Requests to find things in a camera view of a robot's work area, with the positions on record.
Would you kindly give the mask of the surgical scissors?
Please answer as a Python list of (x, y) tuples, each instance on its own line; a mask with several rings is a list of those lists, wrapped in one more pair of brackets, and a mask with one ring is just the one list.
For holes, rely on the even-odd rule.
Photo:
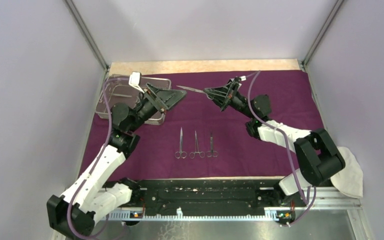
[(197, 88), (193, 88), (193, 87), (188, 87), (188, 86), (183, 86), (183, 85), (177, 85), (176, 87), (178, 88), (181, 88), (181, 89), (184, 89), (184, 90), (187, 90), (187, 91), (191, 91), (191, 92), (196, 92), (196, 93), (200, 93), (200, 94), (204, 94), (208, 99), (210, 100), (213, 100), (214, 98), (209, 96), (207, 93), (205, 93), (203, 90), (201, 89), (197, 89)]

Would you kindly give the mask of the maroon wrap cloth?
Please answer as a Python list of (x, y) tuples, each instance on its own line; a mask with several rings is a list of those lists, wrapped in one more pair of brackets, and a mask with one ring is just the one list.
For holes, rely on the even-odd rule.
[[(240, 71), (198, 72), (169, 74), (167, 78), (174, 88), (179, 85), (202, 90), (223, 86), (241, 75)], [(309, 77), (301, 70), (262, 71), (256, 80), (247, 79), (239, 91), (244, 96), (268, 95), (270, 117), (279, 123), (307, 130), (323, 126)], [(296, 155), (292, 153), (288, 157), (285, 148), (251, 137), (245, 126), (248, 121), (242, 113), (230, 107), (221, 111), (204, 94), (190, 91), (167, 113), (163, 124), (144, 124), (137, 130), (140, 140), (135, 150), (109, 180), (289, 175), (291, 165), (298, 164)], [(181, 128), (185, 159), (175, 158)], [(204, 158), (189, 157), (194, 151), (195, 131)], [(206, 156), (210, 150), (210, 132), (218, 157)]]

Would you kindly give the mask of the metal mesh instrument tray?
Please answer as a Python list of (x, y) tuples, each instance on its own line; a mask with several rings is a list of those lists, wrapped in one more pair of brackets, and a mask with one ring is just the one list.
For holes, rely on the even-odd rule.
[[(130, 108), (133, 108), (140, 100), (140, 92), (129, 85), (129, 76), (114, 74), (111, 78), (114, 79), (114, 81), (108, 83), (104, 89), (109, 105), (113, 106), (116, 103), (125, 103)], [(172, 88), (172, 81), (168, 78), (142, 76), (139, 86), (144, 89), (147, 83), (164, 90), (170, 90)], [(102, 93), (95, 107), (95, 113), (102, 119), (108, 118), (108, 111)]]

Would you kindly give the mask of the surgical forceps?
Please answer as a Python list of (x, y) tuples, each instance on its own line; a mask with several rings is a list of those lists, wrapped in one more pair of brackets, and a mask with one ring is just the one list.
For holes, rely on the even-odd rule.
[(183, 128), (180, 128), (179, 132), (179, 149), (174, 153), (176, 159), (185, 159), (187, 153), (183, 150)]

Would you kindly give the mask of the small metal scissors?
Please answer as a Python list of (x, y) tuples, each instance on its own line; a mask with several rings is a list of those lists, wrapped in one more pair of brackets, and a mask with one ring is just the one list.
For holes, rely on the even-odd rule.
[(218, 157), (218, 152), (214, 148), (214, 136), (213, 133), (210, 132), (210, 137), (209, 137), (209, 150), (206, 152), (206, 156), (208, 158), (216, 158)]

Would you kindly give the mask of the surgical clamp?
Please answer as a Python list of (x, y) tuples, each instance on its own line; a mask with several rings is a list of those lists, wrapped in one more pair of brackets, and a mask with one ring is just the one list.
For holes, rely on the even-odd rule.
[(194, 159), (196, 156), (199, 156), (200, 158), (204, 158), (206, 155), (199, 148), (198, 134), (197, 134), (197, 131), (195, 130), (194, 131), (194, 151), (189, 153), (189, 157), (191, 159)]

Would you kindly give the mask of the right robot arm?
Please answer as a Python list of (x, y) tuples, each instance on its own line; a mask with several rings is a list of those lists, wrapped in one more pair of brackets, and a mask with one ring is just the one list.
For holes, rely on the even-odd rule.
[(346, 162), (330, 134), (324, 129), (298, 129), (269, 117), (271, 101), (266, 94), (249, 99), (239, 92), (245, 76), (231, 78), (226, 85), (205, 88), (203, 92), (221, 111), (231, 107), (250, 118), (245, 124), (248, 134), (260, 141), (284, 147), (290, 158), (296, 155), (298, 168), (278, 182), (273, 200), (287, 206), (294, 194), (304, 188), (317, 186), (346, 167)]

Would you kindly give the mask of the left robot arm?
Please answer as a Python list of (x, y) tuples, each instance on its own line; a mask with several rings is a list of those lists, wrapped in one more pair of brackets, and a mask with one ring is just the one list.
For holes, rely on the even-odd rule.
[(128, 178), (104, 192), (101, 189), (135, 150), (140, 140), (135, 131), (155, 113), (174, 108), (186, 95), (185, 90), (162, 89), (147, 83), (134, 107), (124, 102), (109, 106), (108, 133), (97, 156), (68, 189), (48, 199), (49, 226), (72, 240), (95, 240), (98, 235), (92, 232), (101, 219), (108, 219), (121, 205), (136, 206), (141, 198), (139, 186)]

